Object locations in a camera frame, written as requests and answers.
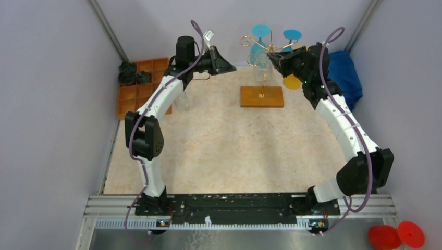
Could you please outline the clear ribbed wine glass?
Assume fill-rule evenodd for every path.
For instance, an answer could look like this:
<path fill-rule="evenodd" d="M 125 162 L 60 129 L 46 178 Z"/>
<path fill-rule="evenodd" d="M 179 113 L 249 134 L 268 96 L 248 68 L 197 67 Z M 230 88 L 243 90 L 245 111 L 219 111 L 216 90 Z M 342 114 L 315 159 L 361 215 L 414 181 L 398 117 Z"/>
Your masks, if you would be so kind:
<path fill-rule="evenodd" d="M 190 101 L 186 91 L 182 91 L 174 100 L 177 109 L 181 111 L 188 111 L 190 108 Z"/>

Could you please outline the yellow plastic wine glass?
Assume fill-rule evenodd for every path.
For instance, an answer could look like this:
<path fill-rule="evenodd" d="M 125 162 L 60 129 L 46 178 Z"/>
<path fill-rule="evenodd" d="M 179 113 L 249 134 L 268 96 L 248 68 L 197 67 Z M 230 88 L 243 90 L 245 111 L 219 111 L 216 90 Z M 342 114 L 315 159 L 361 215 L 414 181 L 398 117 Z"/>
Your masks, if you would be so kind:
<path fill-rule="evenodd" d="M 296 90 L 302 86 L 302 81 L 291 74 L 283 78 L 283 85 L 290 90 Z"/>

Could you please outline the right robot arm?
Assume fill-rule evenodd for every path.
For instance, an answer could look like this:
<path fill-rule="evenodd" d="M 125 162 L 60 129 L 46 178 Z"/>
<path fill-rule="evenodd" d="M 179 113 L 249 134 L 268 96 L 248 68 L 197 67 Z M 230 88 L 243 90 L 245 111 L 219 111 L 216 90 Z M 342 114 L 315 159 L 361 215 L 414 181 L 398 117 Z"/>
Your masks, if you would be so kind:
<path fill-rule="evenodd" d="M 334 178 L 308 188 L 308 205 L 317 209 L 344 196 L 367 194 L 384 187 L 394 162 L 393 152 L 382 149 L 366 134 L 348 107 L 342 90 L 329 78 L 327 47 L 317 43 L 267 55 L 283 77 L 293 75 L 301 81 L 304 97 L 327 122 L 346 159 Z"/>

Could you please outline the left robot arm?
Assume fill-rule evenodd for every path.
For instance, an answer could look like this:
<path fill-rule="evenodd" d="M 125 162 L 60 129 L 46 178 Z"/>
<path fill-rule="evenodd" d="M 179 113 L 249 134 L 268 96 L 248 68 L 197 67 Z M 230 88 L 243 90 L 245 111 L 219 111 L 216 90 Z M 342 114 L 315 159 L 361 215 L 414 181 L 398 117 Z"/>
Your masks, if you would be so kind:
<path fill-rule="evenodd" d="M 195 72 L 209 75 L 230 73 L 236 67 L 225 60 L 216 46 L 195 54 L 195 39 L 181 36 L 176 43 L 174 62 L 166 69 L 160 85 L 137 111 L 125 115 L 125 140 L 130 157 L 140 167 L 144 187 L 136 198 L 136 215 L 160 215 L 169 209 L 166 186 L 157 157 L 164 148 L 160 120 L 169 107 L 184 93 Z"/>

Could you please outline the gold wire glass rack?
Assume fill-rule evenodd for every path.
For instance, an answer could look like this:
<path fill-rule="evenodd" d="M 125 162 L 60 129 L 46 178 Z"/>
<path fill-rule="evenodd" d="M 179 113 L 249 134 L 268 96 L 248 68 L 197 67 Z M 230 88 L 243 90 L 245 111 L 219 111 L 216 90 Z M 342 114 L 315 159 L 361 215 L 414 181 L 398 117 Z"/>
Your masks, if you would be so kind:
<path fill-rule="evenodd" d="M 253 42 L 257 39 L 251 36 L 244 36 L 240 39 L 240 44 L 244 47 L 252 48 Z M 266 55 L 268 52 L 280 52 L 284 46 L 278 47 L 273 43 L 272 32 L 269 36 L 262 38 L 266 47 Z M 250 53 L 246 58 L 246 62 L 253 68 L 254 66 L 249 62 Z M 240 87 L 240 107 L 242 108 L 283 108 L 284 97 L 281 86 L 268 84 L 258 84 L 256 86 L 241 86 Z"/>

